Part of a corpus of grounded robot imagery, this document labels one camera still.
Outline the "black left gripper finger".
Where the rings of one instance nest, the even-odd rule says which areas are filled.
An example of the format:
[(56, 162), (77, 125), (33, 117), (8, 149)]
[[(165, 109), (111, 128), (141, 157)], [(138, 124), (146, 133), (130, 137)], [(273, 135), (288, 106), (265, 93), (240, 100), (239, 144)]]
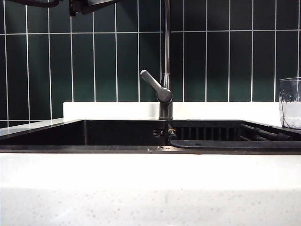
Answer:
[(69, 13), (70, 16), (76, 16), (77, 13), (86, 15), (117, 2), (119, 0), (70, 0)]

